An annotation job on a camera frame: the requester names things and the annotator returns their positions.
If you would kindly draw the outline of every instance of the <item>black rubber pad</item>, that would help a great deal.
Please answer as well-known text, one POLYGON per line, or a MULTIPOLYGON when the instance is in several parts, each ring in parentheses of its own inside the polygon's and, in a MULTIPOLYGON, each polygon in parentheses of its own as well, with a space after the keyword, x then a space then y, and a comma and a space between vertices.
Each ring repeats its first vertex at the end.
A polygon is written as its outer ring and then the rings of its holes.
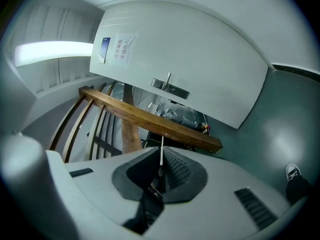
MULTIPOLYGON (((112 183, 124 199, 140 201, 144 191, 158 175, 160 150, 154 147, 136 158, 118 166, 112 173, 112 183)), ((197 161, 167 146, 163 147, 165 173, 165 204, 192 200, 206 186, 208 174, 197 161)))
POLYGON ((81 170, 71 171, 69 173, 70 173, 71 177, 74 178, 74 177, 78 177, 78 176, 89 174, 89 173, 93 173, 93 172, 94 171, 92 169, 85 168, 85 169, 81 169, 81 170))

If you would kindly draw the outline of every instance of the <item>vent grille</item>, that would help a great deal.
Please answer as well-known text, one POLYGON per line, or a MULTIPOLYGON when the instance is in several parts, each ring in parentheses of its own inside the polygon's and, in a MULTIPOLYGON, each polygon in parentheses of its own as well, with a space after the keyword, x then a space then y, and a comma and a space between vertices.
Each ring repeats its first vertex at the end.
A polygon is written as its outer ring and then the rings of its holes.
POLYGON ((256 197, 249 188, 234 192, 259 230, 263 230, 277 220, 277 217, 256 197))
POLYGON ((164 169, 167 175, 169 189, 172 190, 186 183, 191 175, 188 164, 166 150, 163 151, 163 155, 165 162, 164 169))
POLYGON ((94 171, 92 169, 85 168, 85 169, 81 169, 81 170, 71 171, 69 173, 70 173, 71 177, 74 178, 74 177, 78 177, 78 176, 89 174, 89 173, 93 173, 93 172, 94 171))

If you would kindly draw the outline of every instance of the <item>white plastic surface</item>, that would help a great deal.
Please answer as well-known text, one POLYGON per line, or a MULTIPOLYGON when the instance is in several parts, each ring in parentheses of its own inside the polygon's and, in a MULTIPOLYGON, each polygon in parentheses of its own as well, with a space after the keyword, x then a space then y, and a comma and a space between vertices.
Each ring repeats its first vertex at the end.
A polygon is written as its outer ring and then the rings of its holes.
POLYGON ((191 7, 141 1, 110 6, 95 36, 90 72, 136 86, 238 128, 255 104, 268 66, 241 35, 191 7), (136 35, 127 66, 111 64, 118 33, 136 35), (105 63, 102 38, 110 37, 105 63), (187 99, 152 87, 153 78, 190 92, 187 99))
POLYGON ((275 189, 232 162, 170 149, 200 163, 207 172, 207 183, 191 201, 165 204, 163 212, 145 232, 148 238, 239 240, 258 233, 258 227, 234 193, 243 188, 249 187, 278 218, 290 208, 275 189))
POLYGON ((112 221, 108 214, 87 199, 66 170, 59 153, 47 150, 46 155, 56 190, 73 218, 79 239, 142 239, 140 235, 112 221))
POLYGON ((140 203, 124 199, 121 196, 112 183, 112 174, 118 166, 151 149, 153 147, 131 152, 130 155, 117 155, 99 160, 66 163, 65 167, 68 172, 91 168, 94 171, 93 173, 74 177, 74 183, 101 213, 119 225, 123 225, 128 219, 135 217, 140 203))

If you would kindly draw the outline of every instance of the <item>wooden handrail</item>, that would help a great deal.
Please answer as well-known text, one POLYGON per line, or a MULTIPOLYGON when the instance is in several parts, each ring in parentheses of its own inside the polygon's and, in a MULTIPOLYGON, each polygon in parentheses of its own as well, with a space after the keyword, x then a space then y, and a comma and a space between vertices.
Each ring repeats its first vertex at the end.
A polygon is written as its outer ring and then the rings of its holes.
POLYGON ((94 144, 95 144, 94 137, 97 134, 100 118, 102 116, 103 111, 104 111, 104 108, 100 107, 98 113, 96 114, 92 122, 91 130, 89 132, 89 136, 84 149, 84 161, 92 160, 94 144))
MULTIPOLYGON (((104 111, 102 123, 101 123, 100 129, 99 129, 99 136, 98 136, 99 140, 101 139, 101 136, 102 136, 102 131, 104 129, 104 125, 105 125, 105 121, 106 121, 106 118, 107 118, 107 114, 108 114, 108 112, 104 111)), ((99 159, 99 152, 100 152, 100 145, 99 145, 99 143, 97 143, 95 159, 99 159)))
POLYGON ((115 137, 115 123, 116 123, 116 116, 113 115, 113 121, 112 121, 112 130, 111 130, 111 147, 114 146, 114 137, 115 137))
MULTIPOLYGON (((124 84, 123 102, 134 106, 134 98, 132 96, 132 85, 124 84)), ((142 150, 142 143, 138 126, 122 120, 122 153, 127 154, 133 151, 142 150)))
MULTIPOLYGON (((105 143, 108 143, 109 125, 110 125, 110 119, 111 119, 111 116, 112 116, 110 113, 108 113, 108 114, 109 114, 109 119, 108 119, 108 123, 106 125, 106 131, 105 131, 105 136, 104 136, 104 142, 105 143)), ((103 150, 103 158, 106 158, 106 157, 107 157, 107 150, 104 149, 103 150)))
MULTIPOLYGON (((110 88, 109 88, 109 90, 107 92, 109 95, 112 92, 115 84, 116 84, 116 82, 114 81, 112 83, 112 85, 110 86, 110 88)), ((95 90, 95 91, 98 92, 98 93, 101 93, 101 91, 104 89, 105 86, 106 86, 106 84, 104 83, 103 85, 101 85, 101 87, 98 90, 95 90)), ((69 133, 68 139, 66 140, 66 143, 64 145, 64 149, 63 149, 63 152, 62 152, 62 159, 63 159, 63 161, 65 163, 69 162, 70 155, 71 155, 71 150, 72 150, 73 145, 75 143, 75 140, 76 140, 78 131, 80 129, 80 126, 82 125, 83 121, 85 120, 86 115, 88 114, 90 108, 92 107, 92 105, 94 103, 95 103, 94 99, 91 99, 91 100, 88 101, 88 104, 84 107, 84 109, 80 113, 79 117, 77 118, 76 122, 74 123, 74 126, 73 126, 71 132, 69 133)))
POLYGON ((69 122, 70 118, 75 113, 75 111, 77 110, 77 108, 80 106, 81 102, 84 99, 85 99, 85 96, 83 96, 83 95, 80 96, 76 100, 76 102, 73 104, 73 106, 69 109, 69 111, 65 114, 65 116, 63 117, 63 119, 59 123, 58 127, 56 128, 56 130, 50 140, 50 143, 48 145, 48 150, 53 150, 53 151, 56 150, 59 139, 60 139, 64 129, 66 128, 67 123, 69 122))
POLYGON ((79 88, 79 94, 84 95, 86 100, 94 100, 95 105, 100 108, 105 106, 105 109, 108 112, 122 120, 171 140, 192 145, 213 153, 223 147, 222 143, 217 138, 189 129, 155 114, 151 114, 88 87, 79 88))

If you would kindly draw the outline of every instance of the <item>metal door handle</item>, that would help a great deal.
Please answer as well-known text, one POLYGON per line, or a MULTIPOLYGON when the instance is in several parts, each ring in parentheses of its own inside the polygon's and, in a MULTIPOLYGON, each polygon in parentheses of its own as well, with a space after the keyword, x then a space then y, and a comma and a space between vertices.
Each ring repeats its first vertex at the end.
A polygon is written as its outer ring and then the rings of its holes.
POLYGON ((168 77, 166 79, 166 82, 162 86, 162 90, 164 90, 167 87, 169 80, 170 80, 170 77, 171 77, 171 73, 169 72, 168 77))
POLYGON ((171 77, 171 73, 169 72, 166 82, 154 78, 152 80, 151 86, 158 88, 160 90, 163 90, 167 93, 177 95, 180 98, 186 99, 189 95, 189 92, 170 84, 169 83, 170 77, 171 77))

